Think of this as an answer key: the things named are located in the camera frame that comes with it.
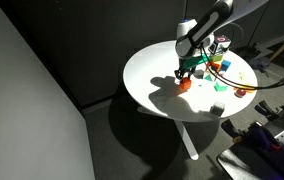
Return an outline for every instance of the white round table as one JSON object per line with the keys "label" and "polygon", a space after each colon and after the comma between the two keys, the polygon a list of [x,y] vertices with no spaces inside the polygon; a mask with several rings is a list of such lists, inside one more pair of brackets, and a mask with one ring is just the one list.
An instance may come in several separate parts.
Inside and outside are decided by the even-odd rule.
{"label": "white round table", "polygon": [[[241,57],[228,51],[223,59],[231,62],[225,73],[226,78],[257,85],[254,71]],[[216,82],[196,76],[191,76],[191,88],[183,91],[174,74],[178,68],[175,41],[167,41],[148,46],[133,55],[124,68],[123,79],[129,94],[143,108],[152,114],[175,120],[182,138],[186,131],[181,121],[206,122],[225,118],[244,109],[255,97],[254,91],[238,98],[230,86],[226,91],[218,92],[214,89]],[[197,72],[204,68],[204,64],[198,65]],[[220,117],[210,113],[215,102],[225,105]]]}

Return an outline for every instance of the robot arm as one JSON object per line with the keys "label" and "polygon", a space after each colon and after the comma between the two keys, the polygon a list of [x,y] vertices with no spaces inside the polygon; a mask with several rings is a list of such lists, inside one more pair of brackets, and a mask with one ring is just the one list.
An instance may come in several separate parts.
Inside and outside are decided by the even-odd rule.
{"label": "robot arm", "polygon": [[175,50],[181,59],[190,59],[201,42],[223,24],[233,12],[233,0],[220,0],[186,34],[177,39]]}
{"label": "robot arm", "polygon": [[235,21],[269,0],[218,0],[187,34],[177,38],[175,50],[180,59],[190,59],[203,40],[218,28]]}

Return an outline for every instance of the yellow object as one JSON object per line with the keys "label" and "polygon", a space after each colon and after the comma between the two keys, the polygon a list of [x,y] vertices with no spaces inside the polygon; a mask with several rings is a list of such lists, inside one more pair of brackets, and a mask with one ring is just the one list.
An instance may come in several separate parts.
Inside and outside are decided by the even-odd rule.
{"label": "yellow object", "polygon": [[255,89],[250,89],[249,87],[245,87],[245,86],[239,86],[240,88],[234,88],[234,90],[238,90],[238,89],[244,89],[247,93],[253,93],[255,91]]}
{"label": "yellow object", "polygon": [[221,63],[223,60],[223,54],[220,55],[213,55],[210,57],[210,60],[215,62],[215,63]]}
{"label": "yellow object", "polygon": [[237,137],[233,138],[233,142],[234,143],[239,143],[241,141],[242,141],[242,137],[241,136],[237,136]]}
{"label": "yellow object", "polygon": [[239,75],[240,75],[240,81],[244,81],[244,74],[239,73]]}

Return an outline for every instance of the orange object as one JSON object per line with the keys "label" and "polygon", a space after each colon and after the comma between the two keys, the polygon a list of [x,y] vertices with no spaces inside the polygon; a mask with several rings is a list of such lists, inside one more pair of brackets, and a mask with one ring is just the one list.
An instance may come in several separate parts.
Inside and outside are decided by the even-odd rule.
{"label": "orange object", "polygon": [[221,68],[221,64],[218,64],[218,63],[214,63],[214,62],[209,61],[209,62],[206,64],[206,69],[205,69],[205,71],[208,70],[208,67],[209,67],[209,66],[215,67],[217,72],[219,72],[219,71],[220,71],[220,68]]}
{"label": "orange object", "polygon": [[192,83],[192,81],[189,78],[185,77],[180,81],[180,87],[183,90],[187,90],[191,87],[191,83]]}
{"label": "orange object", "polygon": [[249,87],[248,87],[248,89],[245,89],[246,87],[244,87],[244,86],[239,86],[239,87],[243,87],[243,89],[247,92],[247,93],[253,93],[254,91],[255,91],[255,89],[250,89]]}

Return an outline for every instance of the gray wall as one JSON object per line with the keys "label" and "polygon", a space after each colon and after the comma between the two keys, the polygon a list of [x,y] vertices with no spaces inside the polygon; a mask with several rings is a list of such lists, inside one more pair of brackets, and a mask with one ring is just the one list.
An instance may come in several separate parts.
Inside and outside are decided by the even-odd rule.
{"label": "gray wall", "polygon": [[9,0],[80,106],[113,95],[126,61],[173,40],[186,0]]}
{"label": "gray wall", "polygon": [[[137,50],[176,39],[176,27],[184,14],[199,20],[214,2],[0,0],[15,15],[25,38],[32,40],[37,55],[52,65],[82,108],[115,93],[125,63]],[[284,34],[284,0],[270,0],[269,6],[236,23],[245,33],[234,48],[279,37]],[[230,26],[215,34],[232,38],[232,46],[241,40],[240,31],[234,28],[233,37]]]}
{"label": "gray wall", "polygon": [[284,0],[270,0],[250,45],[267,43],[279,37],[284,39]]}
{"label": "gray wall", "polygon": [[0,9],[0,180],[93,180],[85,120]]}

